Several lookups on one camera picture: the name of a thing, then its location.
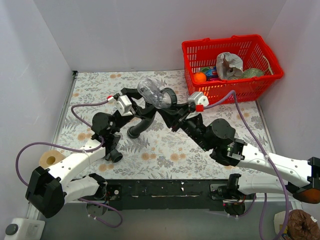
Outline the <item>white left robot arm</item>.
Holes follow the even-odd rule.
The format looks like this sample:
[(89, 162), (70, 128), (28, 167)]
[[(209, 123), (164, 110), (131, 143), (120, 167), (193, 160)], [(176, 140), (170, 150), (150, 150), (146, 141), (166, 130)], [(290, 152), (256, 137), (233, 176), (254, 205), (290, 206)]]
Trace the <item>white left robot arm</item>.
[(119, 162), (123, 158), (117, 150), (120, 129), (133, 118), (140, 118), (141, 122), (128, 130), (130, 137), (137, 138), (151, 125), (157, 108), (163, 103), (160, 91), (146, 87), (123, 88), (107, 101), (115, 102), (116, 112), (98, 112), (93, 116), (90, 128), (94, 134), (81, 149), (75, 149), (56, 164), (39, 166), (32, 172), (25, 197), (46, 218), (55, 216), (70, 201), (86, 196), (103, 199), (108, 191), (102, 176), (91, 173), (81, 179), (75, 177), (100, 159)]

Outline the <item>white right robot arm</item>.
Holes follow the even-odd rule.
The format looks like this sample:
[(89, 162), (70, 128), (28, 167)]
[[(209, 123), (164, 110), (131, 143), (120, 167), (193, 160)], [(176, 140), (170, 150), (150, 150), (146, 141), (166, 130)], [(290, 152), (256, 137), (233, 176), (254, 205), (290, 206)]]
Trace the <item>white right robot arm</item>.
[(268, 174), (267, 179), (233, 177), (233, 182), (226, 186), (230, 198), (254, 193), (283, 193), (308, 204), (320, 202), (319, 158), (302, 160), (263, 152), (261, 147), (236, 138), (236, 130), (223, 118), (204, 125), (200, 113), (189, 117), (196, 108), (193, 103), (183, 103), (160, 109), (158, 113), (173, 132), (183, 130), (202, 150), (211, 151), (210, 157), (217, 163)]

